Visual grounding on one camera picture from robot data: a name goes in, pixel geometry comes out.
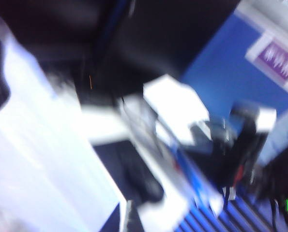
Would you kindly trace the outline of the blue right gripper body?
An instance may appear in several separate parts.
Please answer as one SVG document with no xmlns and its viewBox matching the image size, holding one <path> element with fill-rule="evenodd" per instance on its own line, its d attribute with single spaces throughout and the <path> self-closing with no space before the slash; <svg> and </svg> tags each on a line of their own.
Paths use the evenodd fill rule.
<svg viewBox="0 0 288 232">
<path fill-rule="evenodd" d="M 267 107 L 255 103 L 233 104 L 230 116 L 243 123 L 217 173 L 219 186 L 233 186 L 240 170 L 249 172 L 267 140 Z"/>
</svg>

